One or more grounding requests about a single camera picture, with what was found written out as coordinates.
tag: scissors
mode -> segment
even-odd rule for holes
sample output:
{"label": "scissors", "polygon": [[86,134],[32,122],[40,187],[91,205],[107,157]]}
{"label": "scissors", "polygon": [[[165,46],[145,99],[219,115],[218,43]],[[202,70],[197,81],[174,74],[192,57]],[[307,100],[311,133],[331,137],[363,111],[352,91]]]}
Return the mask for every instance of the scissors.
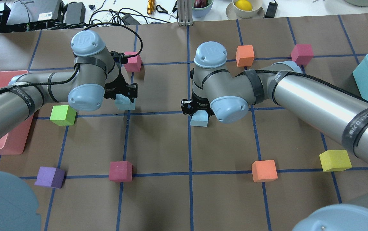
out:
{"label": "scissors", "polygon": [[168,21],[170,21],[171,17],[174,17],[175,19],[177,19],[177,15],[174,15],[174,13],[178,10],[177,8],[177,1],[175,2],[175,5],[174,7],[172,8],[172,12],[171,13],[168,13],[168,11],[166,9],[164,9],[162,6],[160,5],[157,5],[156,6],[156,11],[159,12],[159,13],[165,13],[165,14],[168,14],[170,15],[170,18],[168,19]]}

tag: pink tray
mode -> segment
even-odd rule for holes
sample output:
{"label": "pink tray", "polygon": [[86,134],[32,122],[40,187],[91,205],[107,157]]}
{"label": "pink tray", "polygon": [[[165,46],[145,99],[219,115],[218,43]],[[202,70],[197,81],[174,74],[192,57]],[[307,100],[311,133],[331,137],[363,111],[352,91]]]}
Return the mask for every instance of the pink tray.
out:
{"label": "pink tray", "polygon": [[[7,86],[12,77],[25,73],[28,71],[0,72],[0,88]],[[0,155],[23,153],[32,120],[33,115],[0,139]]]}

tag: green cube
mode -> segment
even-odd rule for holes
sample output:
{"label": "green cube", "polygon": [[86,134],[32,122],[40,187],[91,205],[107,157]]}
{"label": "green cube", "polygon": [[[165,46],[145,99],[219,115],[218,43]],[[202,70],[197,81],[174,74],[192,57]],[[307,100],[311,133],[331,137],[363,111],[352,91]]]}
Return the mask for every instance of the green cube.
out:
{"label": "green cube", "polygon": [[77,112],[69,105],[56,105],[51,110],[50,121],[58,126],[74,125]]}

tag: pink cube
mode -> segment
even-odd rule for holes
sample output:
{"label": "pink cube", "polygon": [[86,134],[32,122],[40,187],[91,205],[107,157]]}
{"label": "pink cube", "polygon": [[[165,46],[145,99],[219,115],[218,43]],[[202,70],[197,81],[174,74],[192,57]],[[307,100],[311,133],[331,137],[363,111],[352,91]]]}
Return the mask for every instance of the pink cube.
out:
{"label": "pink cube", "polygon": [[133,178],[133,165],[128,161],[110,162],[108,179],[114,182],[130,182]]}
{"label": "pink cube", "polygon": [[291,52],[291,59],[298,65],[307,65],[313,57],[311,44],[297,44]]}
{"label": "pink cube", "polygon": [[[135,55],[137,52],[124,52],[126,55]],[[126,71],[128,72],[139,72],[141,70],[141,57],[140,55],[136,57],[128,58],[128,63],[124,64]]]}

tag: power adapter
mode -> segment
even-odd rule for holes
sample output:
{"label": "power adapter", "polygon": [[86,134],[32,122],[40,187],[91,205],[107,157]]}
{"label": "power adapter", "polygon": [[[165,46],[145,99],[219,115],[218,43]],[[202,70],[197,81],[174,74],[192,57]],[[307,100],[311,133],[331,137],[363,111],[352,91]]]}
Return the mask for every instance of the power adapter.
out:
{"label": "power adapter", "polygon": [[277,11],[277,3],[269,3],[268,4],[268,8],[267,8],[267,12],[265,13],[264,18],[273,18],[275,17],[275,12]]}

